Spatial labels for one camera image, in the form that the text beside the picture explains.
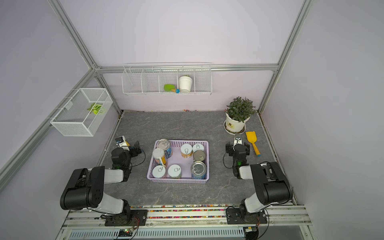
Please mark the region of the tall colourful can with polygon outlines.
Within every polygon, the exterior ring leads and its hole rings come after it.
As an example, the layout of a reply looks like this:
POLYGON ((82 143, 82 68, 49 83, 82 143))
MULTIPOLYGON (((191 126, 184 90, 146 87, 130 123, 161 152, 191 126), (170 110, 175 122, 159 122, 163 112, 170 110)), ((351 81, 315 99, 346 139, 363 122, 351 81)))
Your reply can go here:
POLYGON ((163 166, 163 167, 167 166, 167 159, 166 159, 166 156, 165 156, 165 151, 163 149, 161 149, 161 148, 154 149, 153 153, 152 153, 152 156, 153 156, 155 162, 159 166, 163 166))

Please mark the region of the pink label small can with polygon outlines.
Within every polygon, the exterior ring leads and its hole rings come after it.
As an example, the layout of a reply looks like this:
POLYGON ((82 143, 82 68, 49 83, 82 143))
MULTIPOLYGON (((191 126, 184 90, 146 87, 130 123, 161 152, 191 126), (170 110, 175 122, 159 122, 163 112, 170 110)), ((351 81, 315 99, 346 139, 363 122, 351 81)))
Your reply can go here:
POLYGON ((152 170, 153 178, 163 179, 167 175, 167 169, 165 166, 155 166, 152 170))

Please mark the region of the dark navy can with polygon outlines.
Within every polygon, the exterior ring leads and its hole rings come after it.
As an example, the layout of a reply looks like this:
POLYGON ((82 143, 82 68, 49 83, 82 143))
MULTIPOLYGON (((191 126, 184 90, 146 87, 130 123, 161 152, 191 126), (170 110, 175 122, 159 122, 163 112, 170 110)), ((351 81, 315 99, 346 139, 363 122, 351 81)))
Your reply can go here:
POLYGON ((204 162, 207 159, 206 153, 202 150, 197 150, 193 153, 194 162, 204 162))

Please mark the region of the yellow label small can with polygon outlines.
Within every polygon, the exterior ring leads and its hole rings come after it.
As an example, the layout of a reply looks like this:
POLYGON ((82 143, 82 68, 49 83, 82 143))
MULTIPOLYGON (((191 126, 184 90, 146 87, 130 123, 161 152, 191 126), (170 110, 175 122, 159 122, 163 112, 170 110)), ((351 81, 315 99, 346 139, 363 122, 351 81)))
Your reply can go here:
POLYGON ((204 151, 205 150, 205 147, 203 144, 194 144, 193 145, 193 152, 196 152, 196 151, 204 151))

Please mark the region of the blue soup can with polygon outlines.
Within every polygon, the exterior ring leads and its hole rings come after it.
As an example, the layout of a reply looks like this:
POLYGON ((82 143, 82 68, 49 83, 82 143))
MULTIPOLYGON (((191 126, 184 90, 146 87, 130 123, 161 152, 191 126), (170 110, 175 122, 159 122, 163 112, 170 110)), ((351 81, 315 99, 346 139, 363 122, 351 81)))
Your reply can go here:
POLYGON ((193 179, 202 180, 206 178, 207 166, 203 162, 194 162, 191 165, 191 176, 193 179))
POLYGON ((157 148, 164 150, 166 159, 169 159, 173 155, 171 142, 167 139, 159 140, 157 143, 157 148))

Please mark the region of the orange label small can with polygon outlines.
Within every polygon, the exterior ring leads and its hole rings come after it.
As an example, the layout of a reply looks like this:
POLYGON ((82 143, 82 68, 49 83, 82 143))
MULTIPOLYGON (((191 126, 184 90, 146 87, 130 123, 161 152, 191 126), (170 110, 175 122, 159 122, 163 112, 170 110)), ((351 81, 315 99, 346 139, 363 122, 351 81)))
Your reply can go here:
POLYGON ((193 155, 193 147, 190 144, 183 144, 180 148, 183 158, 188 159, 193 155))

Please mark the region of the green label small can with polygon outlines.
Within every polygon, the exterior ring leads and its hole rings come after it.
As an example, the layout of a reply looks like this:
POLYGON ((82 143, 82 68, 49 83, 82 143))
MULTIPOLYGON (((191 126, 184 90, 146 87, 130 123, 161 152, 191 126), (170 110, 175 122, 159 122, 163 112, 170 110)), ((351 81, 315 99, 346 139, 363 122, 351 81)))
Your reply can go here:
POLYGON ((168 175, 172 179, 180 179, 182 177, 182 168, 180 165, 173 164, 168 168, 168 175))

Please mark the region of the lilac plastic basket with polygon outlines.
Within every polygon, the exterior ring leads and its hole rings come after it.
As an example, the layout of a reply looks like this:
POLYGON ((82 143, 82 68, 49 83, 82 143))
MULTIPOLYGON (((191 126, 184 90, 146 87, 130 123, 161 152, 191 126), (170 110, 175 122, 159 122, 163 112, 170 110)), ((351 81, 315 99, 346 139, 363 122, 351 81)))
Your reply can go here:
POLYGON ((153 169, 158 165, 156 160, 151 157, 150 165, 147 172, 147 179, 154 183, 172 183, 172 184, 205 184, 210 179, 210 149, 208 141, 203 140, 170 140, 171 149, 173 155, 167 159, 167 172, 164 178, 155 178, 153 176, 153 169), (193 157, 184 158, 181 154, 181 146, 183 144, 190 144, 191 146, 195 144, 201 144, 204 146, 204 152, 206 154, 206 160, 204 161, 207 171, 205 177, 202 179, 194 179, 192 177, 191 167, 194 162, 193 157), (173 179, 168 175, 168 168, 171 165, 177 164, 181 167, 181 178, 173 179))

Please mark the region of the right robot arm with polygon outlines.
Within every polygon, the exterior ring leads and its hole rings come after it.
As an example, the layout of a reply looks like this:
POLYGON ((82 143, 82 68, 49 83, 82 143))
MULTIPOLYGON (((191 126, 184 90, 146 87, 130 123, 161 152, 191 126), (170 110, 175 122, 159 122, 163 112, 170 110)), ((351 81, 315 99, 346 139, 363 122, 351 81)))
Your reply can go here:
POLYGON ((243 199, 239 211, 241 217, 256 217, 266 208, 283 205, 293 198, 293 188, 277 162, 248 164, 248 144, 226 144, 226 153, 233 158, 232 171, 240 180, 253 181, 255 192, 243 199))

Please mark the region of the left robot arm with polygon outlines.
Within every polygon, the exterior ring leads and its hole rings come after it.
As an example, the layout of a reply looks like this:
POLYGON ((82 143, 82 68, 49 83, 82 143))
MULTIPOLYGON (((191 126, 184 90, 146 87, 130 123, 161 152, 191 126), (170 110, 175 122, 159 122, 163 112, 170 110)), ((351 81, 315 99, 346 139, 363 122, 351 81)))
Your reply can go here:
POLYGON ((131 217, 128 201, 114 198, 104 192, 107 184, 127 182, 132 172, 132 158, 142 153, 139 142, 129 145, 117 138, 118 147, 112 150, 113 168, 98 166, 73 171, 60 198, 63 210, 90 210, 110 216, 131 217))

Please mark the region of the green toy in basket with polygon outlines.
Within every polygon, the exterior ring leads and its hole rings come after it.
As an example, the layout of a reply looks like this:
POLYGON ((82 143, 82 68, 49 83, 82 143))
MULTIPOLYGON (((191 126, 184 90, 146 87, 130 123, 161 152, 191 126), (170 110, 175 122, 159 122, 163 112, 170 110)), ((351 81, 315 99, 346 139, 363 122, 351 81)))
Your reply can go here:
POLYGON ((87 111, 89 114, 102 115, 106 112, 106 109, 103 105, 93 103, 87 111))

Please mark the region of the yellow toy shovel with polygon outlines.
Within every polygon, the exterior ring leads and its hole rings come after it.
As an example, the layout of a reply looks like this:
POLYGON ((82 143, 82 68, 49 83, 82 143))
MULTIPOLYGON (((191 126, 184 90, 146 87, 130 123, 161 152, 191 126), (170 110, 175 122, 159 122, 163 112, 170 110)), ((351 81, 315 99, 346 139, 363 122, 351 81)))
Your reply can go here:
POLYGON ((255 132, 246 132, 246 136, 247 136, 248 142, 252 144, 256 156, 260 157, 261 153, 260 153, 258 147, 256 146, 256 142, 257 142, 257 135, 256 135, 256 133, 255 132))

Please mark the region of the potted green plant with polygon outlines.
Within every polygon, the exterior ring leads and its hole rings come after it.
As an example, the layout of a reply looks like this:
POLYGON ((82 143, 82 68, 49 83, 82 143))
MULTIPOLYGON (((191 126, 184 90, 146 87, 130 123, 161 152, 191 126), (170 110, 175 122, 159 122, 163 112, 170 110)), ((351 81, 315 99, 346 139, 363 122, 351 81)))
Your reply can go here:
POLYGON ((248 98, 234 98, 226 109, 225 128, 232 134, 240 134, 246 127, 246 122, 256 113, 256 106, 248 98))

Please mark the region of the green toy scoop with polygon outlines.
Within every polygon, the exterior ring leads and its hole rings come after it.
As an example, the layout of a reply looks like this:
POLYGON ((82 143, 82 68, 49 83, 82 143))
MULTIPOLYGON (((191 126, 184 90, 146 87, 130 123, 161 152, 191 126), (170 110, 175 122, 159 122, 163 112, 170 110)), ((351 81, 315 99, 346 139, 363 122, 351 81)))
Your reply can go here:
POLYGON ((174 85, 171 85, 171 84, 164 85, 164 91, 165 92, 173 92, 176 94, 178 94, 180 92, 179 89, 177 89, 174 85))

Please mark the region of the aluminium frame rail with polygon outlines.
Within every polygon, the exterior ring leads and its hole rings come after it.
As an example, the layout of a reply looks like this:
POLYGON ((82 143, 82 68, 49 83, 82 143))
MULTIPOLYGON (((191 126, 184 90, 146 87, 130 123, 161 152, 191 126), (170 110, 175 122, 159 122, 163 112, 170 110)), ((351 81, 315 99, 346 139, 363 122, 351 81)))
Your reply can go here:
POLYGON ((139 206, 131 208, 137 214, 133 224, 144 228, 226 227, 226 226, 310 226, 312 222, 305 206, 277 205, 265 209, 259 216, 241 217, 227 205, 139 206))

